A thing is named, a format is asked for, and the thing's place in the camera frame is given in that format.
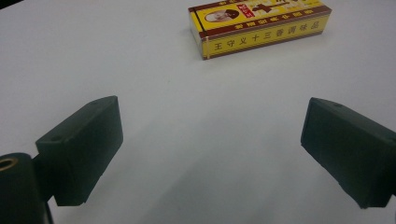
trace white surface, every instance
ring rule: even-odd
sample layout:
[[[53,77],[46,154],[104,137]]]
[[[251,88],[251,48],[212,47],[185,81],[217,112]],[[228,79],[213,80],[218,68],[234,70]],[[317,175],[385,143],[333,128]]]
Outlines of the white surface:
[[[25,0],[0,10],[0,154],[118,95],[124,143],[57,224],[394,223],[360,210],[300,146],[310,97],[396,130],[396,2],[327,0],[323,35],[202,61],[188,7]]]

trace red label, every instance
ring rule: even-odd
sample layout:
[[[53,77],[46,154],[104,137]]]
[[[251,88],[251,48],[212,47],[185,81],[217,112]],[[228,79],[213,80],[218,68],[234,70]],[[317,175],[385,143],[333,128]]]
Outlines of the red label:
[[[252,18],[254,17],[254,14],[252,11],[250,11],[250,9],[248,8],[247,5],[245,4],[240,4],[240,5],[236,5],[239,10],[241,10],[242,13],[244,13],[244,15],[246,16],[246,18]]]

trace threaded hole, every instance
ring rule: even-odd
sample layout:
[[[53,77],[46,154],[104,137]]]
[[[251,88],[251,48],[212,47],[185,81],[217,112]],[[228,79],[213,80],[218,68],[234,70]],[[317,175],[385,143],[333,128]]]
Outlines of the threaded hole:
[[[0,171],[5,171],[6,169],[9,169],[13,167],[15,164],[17,164],[18,159],[16,158],[6,158],[0,160]]]

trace white table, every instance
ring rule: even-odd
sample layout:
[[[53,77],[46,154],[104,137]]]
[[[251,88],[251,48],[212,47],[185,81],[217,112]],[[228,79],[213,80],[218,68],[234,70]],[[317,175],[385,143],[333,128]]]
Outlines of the white table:
[[[188,7],[212,1],[25,0],[0,10],[0,154],[118,95],[124,142],[56,224],[394,223],[300,146],[310,97],[396,131],[396,2],[327,0],[322,35],[202,61]]]

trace brass screw hole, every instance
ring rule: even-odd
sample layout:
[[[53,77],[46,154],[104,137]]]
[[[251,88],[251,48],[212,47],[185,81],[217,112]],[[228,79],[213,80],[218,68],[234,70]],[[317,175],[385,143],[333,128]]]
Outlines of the brass screw hole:
[[[18,163],[17,158],[5,158],[0,160],[0,172],[13,167],[17,163]]]

